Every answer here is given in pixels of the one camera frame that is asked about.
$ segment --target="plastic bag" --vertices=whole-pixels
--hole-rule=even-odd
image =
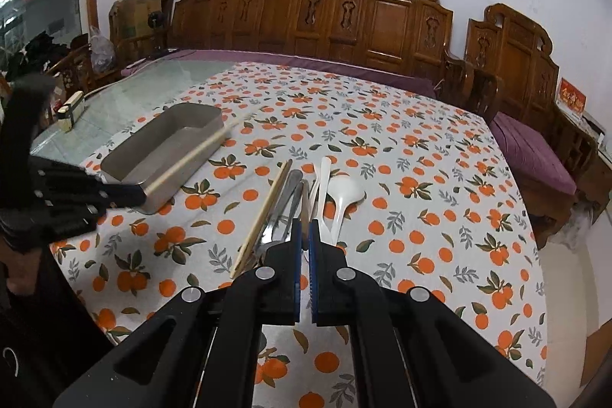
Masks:
[[[115,61],[112,42],[100,34],[96,27],[90,28],[91,66],[96,73],[110,70]]]
[[[590,203],[579,202],[571,208],[571,216],[561,230],[549,237],[548,244],[563,244],[576,252],[586,240],[593,223],[593,209]]]

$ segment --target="spoon bowl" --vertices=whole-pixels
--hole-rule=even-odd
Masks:
[[[336,214],[331,230],[332,244],[335,245],[338,243],[345,211],[351,204],[361,201],[365,196],[365,191],[356,180],[349,176],[341,175],[329,180],[327,193],[336,203]]]

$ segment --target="orange fruit print tablecloth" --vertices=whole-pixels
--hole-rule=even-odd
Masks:
[[[310,185],[324,155],[366,198],[347,212],[339,246],[349,266],[385,287],[420,285],[542,384],[546,304],[536,244],[514,179],[478,116],[408,91],[349,77],[259,63],[236,64],[160,103],[83,166],[179,102],[256,115],[154,215],[111,210],[97,234],[52,250],[98,325],[120,341],[182,288],[230,285],[229,270],[279,161]],[[326,202],[325,217],[335,206]],[[301,322],[265,326],[253,406],[356,406],[344,327],[310,319],[302,261]]]

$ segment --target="person's hand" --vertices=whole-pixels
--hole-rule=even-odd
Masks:
[[[42,249],[36,248],[26,254],[13,251],[0,236],[0,262],[8,269],[7,289],[17,296],[28,296],[36,289]]]

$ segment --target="rectangular baking pan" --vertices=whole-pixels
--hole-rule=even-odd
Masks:
[[[100,164],[109,183],[140,185],[144,190],[198,144],[223,128],[221,110],[205,104],[176,104],[119,144]],[[147,192],[136,208],[151,215],[161,208],[221,146],[223,138],[204,149],[193,161]]]

